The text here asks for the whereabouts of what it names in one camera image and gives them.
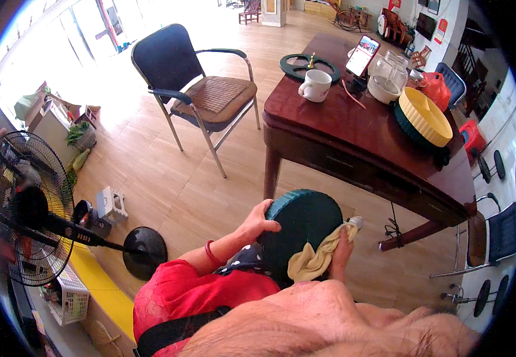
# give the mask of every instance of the small brass figurine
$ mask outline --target small brass figurine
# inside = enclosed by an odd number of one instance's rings
[[[313,68],[313,56],[315,56],[315,55],[316,55],[316,53],[315,53],[315,52],[314,52],[314,53],[312,53],[312,57],[311,57],[311,59],[310,59],[310,61],[309,61],[308,68]]]

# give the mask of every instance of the television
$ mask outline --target television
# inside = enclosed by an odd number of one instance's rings
[[[433,38],[435,28],[436,21],[421,12],[417,19],[417,27],[415,30],[430,41]]]

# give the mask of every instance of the yellow container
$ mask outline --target yellow container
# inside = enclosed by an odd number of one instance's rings
[[[399,97],[399,106],[409,122],[431,144],[443,147],[452,139],[447,117],[422,92],[406,87]]]

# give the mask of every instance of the table leg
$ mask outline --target table leg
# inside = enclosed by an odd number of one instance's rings
[[[276,186],[278,186],[278,176],[280,175],[280,165],[282,157],[280,154],[266,146],[266,172],[264,174],[264,199],[274,198]]]
[[[419,227],[411,229],[409,232],[401,234],[397,238],[391,238],[388,240],[382,240],[379,242],[379,249],[381,251],[388,251],[393,248],[400,248],[409,243],[416,242],[419,239],[426,238],[431,234],[435,234],[436,232],[440,232],[441,230],[447,228],[448,225],[434,222],[430,220]]]

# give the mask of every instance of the black strap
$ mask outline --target black strap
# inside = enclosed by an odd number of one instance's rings
[[[202,326],[225,315],[232,308],[219,306],[216,310],[162,322],[149,328],[139,337],[137,349],[133,353],[137,357],[151,357],[163,347],[189,338]]]

